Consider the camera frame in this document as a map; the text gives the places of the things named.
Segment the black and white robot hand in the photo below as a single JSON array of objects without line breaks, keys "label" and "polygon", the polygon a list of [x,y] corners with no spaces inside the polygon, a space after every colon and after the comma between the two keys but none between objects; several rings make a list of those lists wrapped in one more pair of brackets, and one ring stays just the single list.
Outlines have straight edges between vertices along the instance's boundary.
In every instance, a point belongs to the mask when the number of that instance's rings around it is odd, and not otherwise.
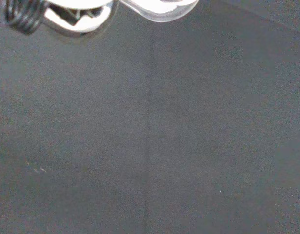
[{"label": "black and white robot hand", "polygon": [[112,20],[118,0],[5,0],[9,28],[25,35],[42,24],[59,34],[80,38],[102,31]]}]

